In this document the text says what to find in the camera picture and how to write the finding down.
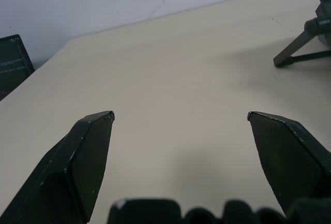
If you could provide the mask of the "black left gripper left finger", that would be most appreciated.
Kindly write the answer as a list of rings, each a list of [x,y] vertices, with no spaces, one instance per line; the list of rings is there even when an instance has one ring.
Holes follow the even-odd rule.
[[[0,224],[87,224],[110,145],[113,111],[78,120],[39,161],[0,216]]]

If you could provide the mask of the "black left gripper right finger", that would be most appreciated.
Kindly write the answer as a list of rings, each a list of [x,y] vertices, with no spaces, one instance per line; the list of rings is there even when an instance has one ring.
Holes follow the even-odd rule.
[[[298,199],[331,198],[331,152],[301,123],[250,111],[260,163],[284,213]]]

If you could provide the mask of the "dark monitor screen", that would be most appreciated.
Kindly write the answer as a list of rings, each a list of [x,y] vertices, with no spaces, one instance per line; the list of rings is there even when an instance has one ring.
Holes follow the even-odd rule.
[[[34,72],[20,35],[0,38],[0,101]]]

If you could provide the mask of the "black tripod stand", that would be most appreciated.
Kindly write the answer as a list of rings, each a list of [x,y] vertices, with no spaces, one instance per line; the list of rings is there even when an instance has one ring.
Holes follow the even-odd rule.
[[[326,57],[331,58],[331,0],[320,0],[315,13],[317,17],[307,21],[303,32],[274,57],[273,62],[275,67],[280,68],[294,63]],[[315,37],[318,37],[319,41],[328,47],[328,50],[293,56],[295,52]]]

